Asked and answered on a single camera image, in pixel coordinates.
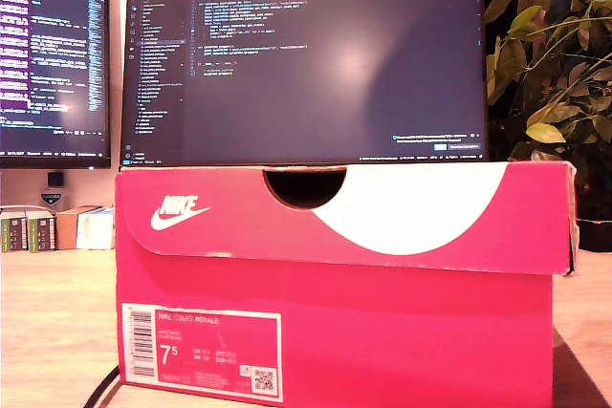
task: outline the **dark screen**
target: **dark screen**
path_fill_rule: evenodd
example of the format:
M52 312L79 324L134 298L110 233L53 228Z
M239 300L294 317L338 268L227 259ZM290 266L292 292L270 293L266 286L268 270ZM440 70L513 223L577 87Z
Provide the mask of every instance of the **dark screen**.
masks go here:
M123 165L486 158L481 0L128 0Z
M0 165L110 165L108 0L2 0Z

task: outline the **sidebar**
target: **sidebar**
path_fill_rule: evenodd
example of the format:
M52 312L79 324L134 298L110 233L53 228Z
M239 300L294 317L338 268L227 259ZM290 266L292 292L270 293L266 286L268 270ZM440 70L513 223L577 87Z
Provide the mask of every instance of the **sidebar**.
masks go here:
M17 127L7 114L23 114L30 106L30 0L2 0L0 5L0 134ZM0 156L8 153L2 148Z

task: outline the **size number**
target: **size number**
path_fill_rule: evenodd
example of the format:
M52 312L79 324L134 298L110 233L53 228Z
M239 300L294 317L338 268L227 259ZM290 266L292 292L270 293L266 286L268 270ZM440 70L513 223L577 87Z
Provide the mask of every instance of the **size number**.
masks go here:
M162 365L165 365L168 360L168 355L178 355L179 348L177 346L170 346L169 344L160 344L160 348L164 350L164 357L162 358Z

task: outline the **nike swoosh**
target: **nike swoosh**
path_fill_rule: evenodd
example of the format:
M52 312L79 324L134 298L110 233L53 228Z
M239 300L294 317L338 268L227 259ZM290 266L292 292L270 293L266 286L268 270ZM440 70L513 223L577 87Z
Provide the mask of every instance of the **nike swoosh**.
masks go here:
M162 231L163 229L168 229L171 226L179 224L180 222L184 222L185 220L190 219L191 217L195 217L196 215L199 215L202 212L206 212L209 209L210 207L198 210L190 210L185 214L170 217L169 219L162 219L160 218L160 209L157 208L157 210L153 214L153 217L151 217L151 227L156 231Z

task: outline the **white curved graphic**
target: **white curved graphic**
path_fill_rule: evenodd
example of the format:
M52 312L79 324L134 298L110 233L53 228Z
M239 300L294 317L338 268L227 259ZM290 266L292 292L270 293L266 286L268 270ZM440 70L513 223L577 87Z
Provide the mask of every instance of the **white curved graphic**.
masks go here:
M164 229L170 228L171 226L175 226L180 222L184 222L187 219L195 217L196 215L199 215L202 212L206 212L209 209L210 207L206 207L204 209L199 210L189 210L183 214L163 219L160 217L160 209L157 208L157 210L153 213L153 217L151 217L151 227L156 231L162 231Z
M389 255L423 253L448 244L478 220L506 166L350 165L338 194L314 213L361 247Z

